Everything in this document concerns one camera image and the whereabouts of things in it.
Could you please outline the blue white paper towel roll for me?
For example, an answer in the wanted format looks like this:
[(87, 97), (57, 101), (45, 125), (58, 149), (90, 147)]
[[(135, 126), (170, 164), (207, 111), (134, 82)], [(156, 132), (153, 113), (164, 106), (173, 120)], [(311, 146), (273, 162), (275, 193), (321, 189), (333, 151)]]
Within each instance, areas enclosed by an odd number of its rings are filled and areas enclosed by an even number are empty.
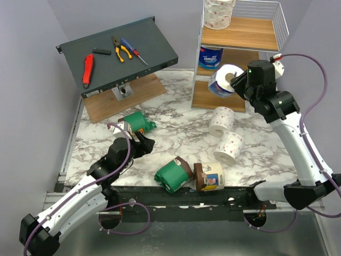
[(220, 69), (214, 72), (208, 82), (208, 89), (214, 95), (220, 98), (227, 98), (234, 93), (231, 86), (233, 78), (237, 78), (244, 72), (236, 65), (224, 64)]

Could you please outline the green wrapped roll near left arm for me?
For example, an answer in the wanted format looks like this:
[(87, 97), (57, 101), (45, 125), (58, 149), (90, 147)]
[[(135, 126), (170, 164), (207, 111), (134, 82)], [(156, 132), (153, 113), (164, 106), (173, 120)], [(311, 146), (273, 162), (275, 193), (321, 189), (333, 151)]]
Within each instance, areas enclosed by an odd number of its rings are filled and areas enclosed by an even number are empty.
[(157, 126), (153, 121), (149, 121), (141, 111), (134, 112), (130, 115), (118, 119), (118, 122), (126, 121), (133, 132), (139, 131), (143, 134), (149, 133)]

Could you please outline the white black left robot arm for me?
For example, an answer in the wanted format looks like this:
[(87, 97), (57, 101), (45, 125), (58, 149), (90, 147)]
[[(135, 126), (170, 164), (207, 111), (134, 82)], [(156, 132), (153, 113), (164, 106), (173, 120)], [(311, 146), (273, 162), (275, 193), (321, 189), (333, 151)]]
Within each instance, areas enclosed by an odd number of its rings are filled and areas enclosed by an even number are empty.
[(118, 193), (112, 183), (131, 160), (151, 153), (155, 144), (140, 132), (136, 136), (116, 138), (72, 190), (45, 211), (21, 220), (19, 241), (24, 255), (54, 255), (61, 242), (95, 212), (117, 207)]

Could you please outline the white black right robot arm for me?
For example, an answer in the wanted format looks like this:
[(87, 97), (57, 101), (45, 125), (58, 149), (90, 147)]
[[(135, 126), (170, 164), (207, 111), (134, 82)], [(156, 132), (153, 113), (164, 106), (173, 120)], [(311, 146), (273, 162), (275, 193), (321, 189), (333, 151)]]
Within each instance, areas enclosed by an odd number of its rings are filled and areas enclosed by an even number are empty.
[(294, 163), (297, 180), (258, 182), (245, 195), (245, 202), (251, 209), (259, 208), (264, 201), (277, 201), (302, 210), (334, 190), (340, 192), (340, 174), (335, 174), (319, 154), (293, 95), (277, 90), (276, 80), (284, 71), (279, 60), (251, 61), (241, 75), (232, 79), (231, 86), (279, 136)]

